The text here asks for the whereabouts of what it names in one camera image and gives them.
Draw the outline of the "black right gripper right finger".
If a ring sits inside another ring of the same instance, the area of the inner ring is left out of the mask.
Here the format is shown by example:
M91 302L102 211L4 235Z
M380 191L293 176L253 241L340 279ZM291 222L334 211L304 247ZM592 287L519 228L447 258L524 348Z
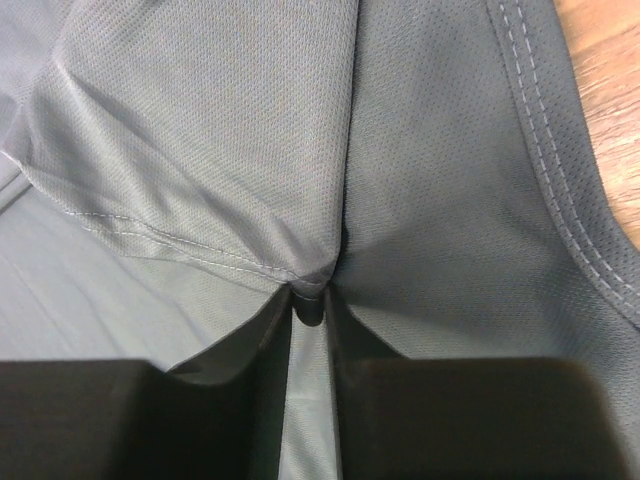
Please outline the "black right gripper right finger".
M344 479L628 479L603 395L553 358L414 360L324 295Z

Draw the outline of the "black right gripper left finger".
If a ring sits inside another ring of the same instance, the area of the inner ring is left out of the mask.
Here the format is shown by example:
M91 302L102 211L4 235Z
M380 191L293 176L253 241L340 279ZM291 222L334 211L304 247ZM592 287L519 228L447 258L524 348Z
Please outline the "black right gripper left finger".
M5 479L274 479L292 294L162 371L143 360L1 366Z

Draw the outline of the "dark grey t shirt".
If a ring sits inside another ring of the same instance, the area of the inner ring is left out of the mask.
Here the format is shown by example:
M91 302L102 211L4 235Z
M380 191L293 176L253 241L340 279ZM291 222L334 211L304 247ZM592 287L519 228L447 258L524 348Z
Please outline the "dark grey t shirt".
M281 286L550 356L639 469L639 253L550 1L5 1L1 356L170 367Z

